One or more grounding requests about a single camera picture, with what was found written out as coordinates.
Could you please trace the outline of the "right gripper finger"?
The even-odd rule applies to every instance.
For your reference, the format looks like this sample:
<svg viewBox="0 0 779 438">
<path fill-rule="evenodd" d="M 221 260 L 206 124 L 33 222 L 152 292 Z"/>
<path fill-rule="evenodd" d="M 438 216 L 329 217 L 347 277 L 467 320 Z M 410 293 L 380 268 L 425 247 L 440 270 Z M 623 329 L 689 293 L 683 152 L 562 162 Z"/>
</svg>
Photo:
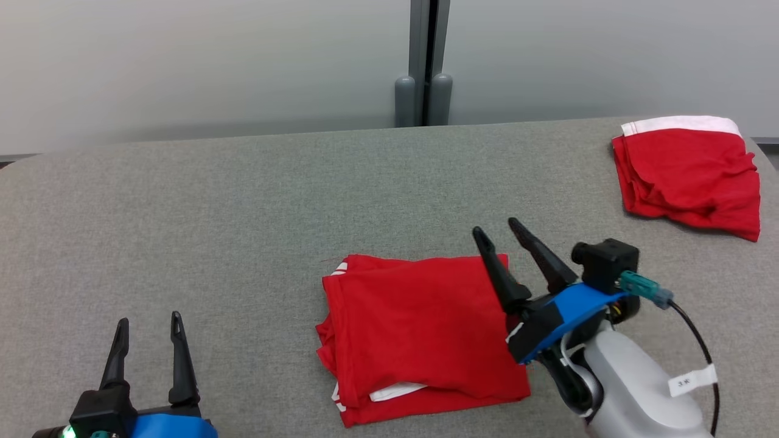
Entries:
<svg viewBox="0 0 779 438">
<path fill-rule="evenodd" d="M 578 275 L 530 232 L 517 217 L 509 217 L 508 225 L 520 246 L 529 252 L 542 272 L 549 294 L 558 294 L 578 281 Z"/>
<path fill-rule="evenodd" d="M 531 292 L 525 285 L 518 283 L 500 260 L 487 233 L 479 226 L 475 226 L 471 234 L 475 239 L 484 267 L 504 313 L 507 315 L 520 314 L 526 303 L 532 298 Z"/>
</svg>

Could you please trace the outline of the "red jersey with number print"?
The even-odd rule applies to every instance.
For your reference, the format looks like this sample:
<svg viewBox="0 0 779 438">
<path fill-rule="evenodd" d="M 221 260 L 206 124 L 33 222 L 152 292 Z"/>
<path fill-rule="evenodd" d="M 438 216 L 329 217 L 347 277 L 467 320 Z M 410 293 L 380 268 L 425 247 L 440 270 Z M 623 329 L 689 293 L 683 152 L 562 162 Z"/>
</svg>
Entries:
<svg viewBox="0 0 779 438">
<path fill-rule="evenodd" d="M 528 372 L 506 345 L 503 309 L 478 256 L 346 256 L 322 279 L 315 327 L 331 396 L 350 428 L 520 402 Z"/>
</svg>

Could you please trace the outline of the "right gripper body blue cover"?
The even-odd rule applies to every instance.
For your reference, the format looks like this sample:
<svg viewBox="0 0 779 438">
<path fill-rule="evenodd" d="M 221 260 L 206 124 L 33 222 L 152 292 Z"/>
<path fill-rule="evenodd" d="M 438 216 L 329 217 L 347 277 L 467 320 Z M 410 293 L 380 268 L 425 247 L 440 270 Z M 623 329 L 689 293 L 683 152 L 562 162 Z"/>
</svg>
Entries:
<svg viewBox="0 0 779 438">
<path fill-rule="evenodd" d="M 584 283 L 577 283 L 559 294 L 532 301 L 519 311 L 518 324 L 509 331 L 506 338 L 508 350 L 516 363 L 529 363 L 539 352 L 606 310 L 607 305 L 627 296 L 625 291 L 609 296 Z"/>
</svg>

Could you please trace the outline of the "right gripper black motor cap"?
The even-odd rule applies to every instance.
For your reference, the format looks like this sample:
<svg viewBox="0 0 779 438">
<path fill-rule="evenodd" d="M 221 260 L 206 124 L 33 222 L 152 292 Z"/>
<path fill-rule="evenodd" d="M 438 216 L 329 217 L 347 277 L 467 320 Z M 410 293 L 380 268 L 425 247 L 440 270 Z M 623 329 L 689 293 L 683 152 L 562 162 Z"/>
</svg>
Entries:
<svg viewBox="0 0 779 438">
<path fill-rule="evenodd" d="M 639 296 L 627 294 L 626 296 L 621 296 L 615 302 L 609 303 L 607 308 L 609 309 L 609 321 L 612 325 L 618 325 L 639 313 L 641 299 Z"/>
</svg>

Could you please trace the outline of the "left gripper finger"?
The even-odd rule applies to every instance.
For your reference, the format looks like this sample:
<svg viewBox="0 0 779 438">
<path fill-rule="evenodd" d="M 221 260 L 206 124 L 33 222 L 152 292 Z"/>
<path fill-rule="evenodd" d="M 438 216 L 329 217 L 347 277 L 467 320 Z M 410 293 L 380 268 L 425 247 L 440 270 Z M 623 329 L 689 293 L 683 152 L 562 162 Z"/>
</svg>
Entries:
<svg viewBox="0 0 779 438">
<path fill-rule="evenodd" d="M 100 381 L 100 390 L 113 388 L 113 386 L 127 386 L 125 380 L 125 358 L 129 350 L 129 320 L 126 317 L 120 319 L 111 342 L 110 351 Z"/>
<path fill-rule="evenodd" d="M 172 312 L 170 340 L 173 344 L 173 385 L 168 391 L 168 403 L 172 408 L 197 408 L 201 400 L 183 317 Z"/>
</svg>

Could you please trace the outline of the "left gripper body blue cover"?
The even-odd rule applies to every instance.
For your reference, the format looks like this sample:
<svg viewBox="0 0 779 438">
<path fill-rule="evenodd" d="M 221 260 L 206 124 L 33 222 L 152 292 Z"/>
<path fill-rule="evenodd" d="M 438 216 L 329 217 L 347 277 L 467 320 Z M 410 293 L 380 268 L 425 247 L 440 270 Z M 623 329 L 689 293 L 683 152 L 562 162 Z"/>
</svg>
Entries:
<svg viewBox="0 0 779 438">
<path fill-rule="evenodd" d="M 130 438 L 218 438 L 198 406 L 164 406 L 139 411 Z"/>
</svg>

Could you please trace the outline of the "red shorts with white stripe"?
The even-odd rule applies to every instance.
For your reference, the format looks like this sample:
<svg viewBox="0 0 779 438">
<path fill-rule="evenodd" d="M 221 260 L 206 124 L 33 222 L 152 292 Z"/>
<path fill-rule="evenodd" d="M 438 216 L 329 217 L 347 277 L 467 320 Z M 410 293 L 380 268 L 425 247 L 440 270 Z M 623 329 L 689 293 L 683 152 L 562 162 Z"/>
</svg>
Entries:
<svg viewBox="0 0 779 438">
<path fill-rule="evenodd" d="M 612 148 L 621 199 L 630 214 L 758 241 L 761 194 L 755 155 L 728 117 L 626 122 Z"/>
</svg>

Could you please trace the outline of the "grey rounded post bumper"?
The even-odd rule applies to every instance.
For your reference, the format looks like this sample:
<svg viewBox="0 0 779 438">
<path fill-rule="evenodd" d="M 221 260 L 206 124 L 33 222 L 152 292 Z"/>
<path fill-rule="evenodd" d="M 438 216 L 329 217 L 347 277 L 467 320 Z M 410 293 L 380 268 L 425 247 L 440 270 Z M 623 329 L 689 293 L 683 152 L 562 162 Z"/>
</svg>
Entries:
<svg viewBox="0 0 779 438">
<path fill-rule="evenodd" d="M 394 125 L 397 128 L 416 125 L 416 81 L 409 75 L 394 83 Z"/>
<path fill-rule="evenodd" d="M 444 127 L 450 122 L 453 77 L 439 73 L 431 78 L 428 95 L 427 125 Z"/>
</svg>

